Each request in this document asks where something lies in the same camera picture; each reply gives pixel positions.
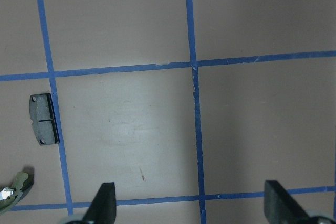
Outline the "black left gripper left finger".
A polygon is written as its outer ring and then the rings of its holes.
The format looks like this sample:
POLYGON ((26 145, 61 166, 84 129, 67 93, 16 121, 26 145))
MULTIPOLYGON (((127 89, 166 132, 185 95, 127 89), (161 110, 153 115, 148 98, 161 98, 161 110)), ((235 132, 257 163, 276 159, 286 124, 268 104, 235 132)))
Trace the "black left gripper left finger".
POLYGON ((117 215, 117 201, 114 182, 103 183, 90 207, 82 218, 82 223, 113 224, 117 215))

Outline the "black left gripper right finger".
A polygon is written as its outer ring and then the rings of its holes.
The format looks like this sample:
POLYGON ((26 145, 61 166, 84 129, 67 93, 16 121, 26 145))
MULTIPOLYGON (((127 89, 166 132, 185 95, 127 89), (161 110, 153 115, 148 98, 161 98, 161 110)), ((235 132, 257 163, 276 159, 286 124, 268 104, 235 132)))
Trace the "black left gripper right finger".
POLYGON ((264 214, 271 224, 310 223, 310 216, 276 180, 264 184, 264 214))

